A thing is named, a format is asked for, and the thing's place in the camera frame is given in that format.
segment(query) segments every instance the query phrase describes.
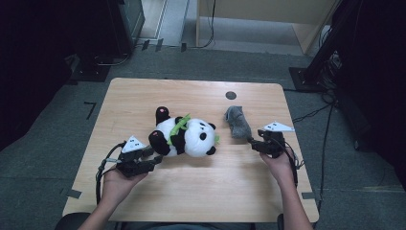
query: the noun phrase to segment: person's right hand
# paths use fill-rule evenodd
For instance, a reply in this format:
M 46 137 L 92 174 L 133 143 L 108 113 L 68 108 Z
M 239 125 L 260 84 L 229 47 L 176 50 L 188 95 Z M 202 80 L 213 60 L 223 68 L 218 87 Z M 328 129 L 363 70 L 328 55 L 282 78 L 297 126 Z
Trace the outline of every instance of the person's right hand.
M 291 148 L 286 148 L 289 155 L 293 158 L 293 152 Z M 289 158 L 286 152 L 281 152 L 281 155 L 277 158 L 271 158 L 265 153 L 259 154 L 265 164 L 269 167 L 269 171 L 275 177 L 275 179 L 280 183 L 281 181 L 292 181 L 293 173 L 290 168 Z

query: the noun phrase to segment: hand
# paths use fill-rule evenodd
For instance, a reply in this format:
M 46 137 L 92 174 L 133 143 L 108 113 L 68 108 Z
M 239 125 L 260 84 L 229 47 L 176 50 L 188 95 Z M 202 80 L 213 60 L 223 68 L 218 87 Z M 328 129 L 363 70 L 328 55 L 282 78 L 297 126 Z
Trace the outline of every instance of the hand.
M 115 166 L 104 175 L 101 202 L 118 206 L 131 192 L 132 188 L 143 180 L 148 173 L 127 178 Z
M 286 148 L 286 151 L 289 153 L 290 157 L 293 158 L 293 151 L 291 148 Z M 269 167 L 269 171 L 278 181 L 292 181 L 293 182 L 293 173 L 290 168 L 289 158 L 286 155 L 286 152 L 282 152 L 281 155 L 277 158 L 271 158 L 265 153 L 259 154 L 265 164 Z

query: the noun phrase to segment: black strap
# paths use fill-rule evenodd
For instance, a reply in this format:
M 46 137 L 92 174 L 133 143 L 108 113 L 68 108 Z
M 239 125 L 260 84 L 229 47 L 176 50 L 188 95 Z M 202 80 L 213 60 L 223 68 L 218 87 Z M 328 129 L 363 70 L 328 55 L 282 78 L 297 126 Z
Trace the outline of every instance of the black strap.
M 292 170 L 293 180 L 295 181 L 295 186 L 297 188 L 299 181 L 298 181 L 298 171 L 296 168 L 295 160 L 289 154 L 287 154 L 287 156 L 289 157 L 290 169 Z

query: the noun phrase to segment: panda leg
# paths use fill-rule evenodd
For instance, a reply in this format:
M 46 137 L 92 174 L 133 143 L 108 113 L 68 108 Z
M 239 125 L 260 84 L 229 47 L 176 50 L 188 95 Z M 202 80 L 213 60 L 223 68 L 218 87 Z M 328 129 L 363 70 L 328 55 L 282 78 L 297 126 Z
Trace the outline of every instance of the panda leg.
M 164 106 L 159 106 L 155 111 L 156 125 L 162 123 L 163 121 L 169 119 L 169 110 Z
M 168 155 L 170 152 L 169 145 L 167 144 L 167 139 L 165 139 L 164 133 L 159 130 L 154 130 L 148 136 L 149 143 L 152 148 L 160 155 Z

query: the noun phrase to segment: panda ear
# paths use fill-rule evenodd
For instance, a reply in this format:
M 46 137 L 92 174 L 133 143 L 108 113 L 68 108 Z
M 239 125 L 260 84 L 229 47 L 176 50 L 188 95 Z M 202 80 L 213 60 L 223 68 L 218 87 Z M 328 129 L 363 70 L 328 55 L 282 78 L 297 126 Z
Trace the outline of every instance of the panda ear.
M 213 155 L 215 153 L 215 147 L 212 147 L 210 150 L 206 152 L 208 155 Z
M 209 125 L 210 125 L 213 129 L 215 129 L 215 125 L 214 125 L 214 124 L 209 123 Z

